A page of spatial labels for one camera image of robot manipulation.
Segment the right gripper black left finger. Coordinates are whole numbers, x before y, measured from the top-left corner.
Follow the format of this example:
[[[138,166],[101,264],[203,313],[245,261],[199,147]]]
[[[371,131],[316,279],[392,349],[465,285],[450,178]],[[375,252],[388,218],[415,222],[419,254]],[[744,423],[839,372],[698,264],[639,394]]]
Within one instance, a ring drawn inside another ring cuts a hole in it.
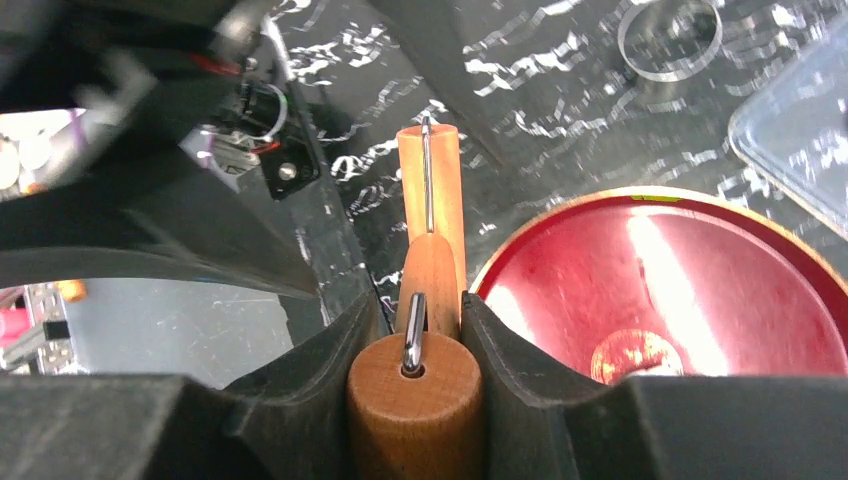
[[[345,389],[381,319],[360,295],[323,331],[217,390],[174,375],[7,376],[5,479],[352,479]]]

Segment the clear plastic tray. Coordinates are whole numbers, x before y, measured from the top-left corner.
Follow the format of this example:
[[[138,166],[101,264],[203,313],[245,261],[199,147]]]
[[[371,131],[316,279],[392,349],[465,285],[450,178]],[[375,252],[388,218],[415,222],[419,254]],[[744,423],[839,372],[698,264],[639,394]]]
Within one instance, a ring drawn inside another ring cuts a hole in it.
[[[847,236],[847,18],[832,22],[732,115],[735,153]]]

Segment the wooden dough roller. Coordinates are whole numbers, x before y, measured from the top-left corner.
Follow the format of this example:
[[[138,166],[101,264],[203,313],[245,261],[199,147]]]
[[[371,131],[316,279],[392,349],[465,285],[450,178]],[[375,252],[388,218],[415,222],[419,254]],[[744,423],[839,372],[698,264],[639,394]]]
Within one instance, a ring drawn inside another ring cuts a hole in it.
[[[459,133],[424,118],[396,137],[408,250],[393,334],[354,360],[346,400],[361,479],[480,479],[483,379],[461,343],[466,254]]]

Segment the round red tray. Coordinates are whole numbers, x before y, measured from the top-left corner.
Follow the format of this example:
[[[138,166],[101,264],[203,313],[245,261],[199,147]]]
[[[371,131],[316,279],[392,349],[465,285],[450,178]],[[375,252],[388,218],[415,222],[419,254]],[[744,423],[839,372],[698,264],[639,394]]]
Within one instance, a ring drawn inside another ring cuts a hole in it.
[[[519,336],[611,384],[630,374],[847,372],[847,285],[774,221],[690,190],[584,195],[520,227],[473,291]]]

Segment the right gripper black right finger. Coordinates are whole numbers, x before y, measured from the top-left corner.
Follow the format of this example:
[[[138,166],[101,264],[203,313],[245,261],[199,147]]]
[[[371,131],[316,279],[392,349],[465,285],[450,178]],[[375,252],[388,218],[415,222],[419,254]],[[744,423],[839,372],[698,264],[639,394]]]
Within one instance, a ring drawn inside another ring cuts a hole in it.
[[[847,382],[636,376],[605,386],[507,328],[474,294],[490,479],[843,479]]]

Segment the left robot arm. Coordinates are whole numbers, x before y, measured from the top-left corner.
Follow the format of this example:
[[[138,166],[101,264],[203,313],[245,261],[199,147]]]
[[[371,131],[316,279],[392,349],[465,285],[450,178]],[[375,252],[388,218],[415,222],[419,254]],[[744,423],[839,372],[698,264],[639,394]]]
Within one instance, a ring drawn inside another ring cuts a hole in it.
[[[183,140],[239,81],[268,1],[5,1],[1,109],[80,107],[100,130],[69,178],[1,205],[1,283],[140,277],[291,297],[298,250]]]

